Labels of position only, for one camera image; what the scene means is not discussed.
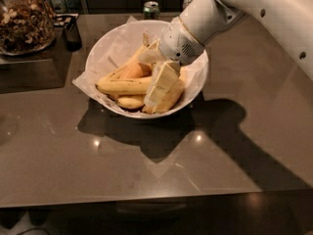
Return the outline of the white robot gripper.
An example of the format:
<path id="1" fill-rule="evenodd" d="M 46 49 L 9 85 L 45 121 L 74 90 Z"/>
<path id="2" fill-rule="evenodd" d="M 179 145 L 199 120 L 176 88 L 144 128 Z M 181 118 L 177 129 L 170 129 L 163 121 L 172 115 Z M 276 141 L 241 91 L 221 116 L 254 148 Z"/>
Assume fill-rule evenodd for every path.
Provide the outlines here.
<path id="1" fill-rule="evenodd" d="M 155 40 L 139 55 L 138 60 L 142 64 L 156 63 L 144 103 L 148 107 L 159 104 L 178 80 L 180 64 L 190 65 L 203 50 L 204 47 L 185 28 L 182 20 L 174 18 L 161 33 L 160 40 Z"/>

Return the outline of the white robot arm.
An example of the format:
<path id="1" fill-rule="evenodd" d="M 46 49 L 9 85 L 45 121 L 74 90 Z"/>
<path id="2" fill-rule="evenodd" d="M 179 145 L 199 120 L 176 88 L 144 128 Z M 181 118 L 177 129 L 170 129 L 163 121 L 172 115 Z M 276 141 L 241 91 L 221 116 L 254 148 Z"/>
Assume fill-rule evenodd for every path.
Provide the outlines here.
<path id="1" fill-rule="evenodd" d="M 261 22 L 309 77 L 313 77 L 313 0 L 193 0 L 161 32 L 159 47 L 140 55 L 142 63 L 157 62 L 145 104 L 153 107 L 217 34 L 243 15 Z"/>

